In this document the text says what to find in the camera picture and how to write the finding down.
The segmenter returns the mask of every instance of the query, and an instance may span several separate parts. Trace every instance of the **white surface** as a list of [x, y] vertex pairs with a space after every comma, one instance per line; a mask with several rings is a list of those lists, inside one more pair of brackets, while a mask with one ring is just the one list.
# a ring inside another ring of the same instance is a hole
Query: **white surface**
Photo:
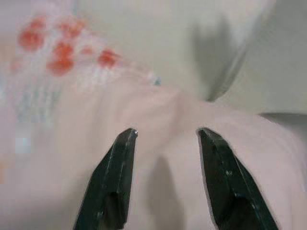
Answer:
[[307, 113], [307, 1], [280, 0], [217, 102], [260, 112]]
[[274, 0], [76, 0], [75, 11], [162, 83], [206, 99]]

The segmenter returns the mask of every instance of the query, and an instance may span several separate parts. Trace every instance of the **blurry cloth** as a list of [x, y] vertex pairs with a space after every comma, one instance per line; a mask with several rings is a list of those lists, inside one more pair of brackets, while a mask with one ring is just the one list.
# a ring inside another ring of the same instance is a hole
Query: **blurry cloth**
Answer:
[[72, 230], [91, 174], [129, 127], [139, 136], [126, 230], [215, 229], [200, 127], [228, 141], [280, 229], [307, 225], [307, 146], [300, 136], [154, 86], [151, 72], [52, 4], [14, 31], [1, 53], [0, 229]]

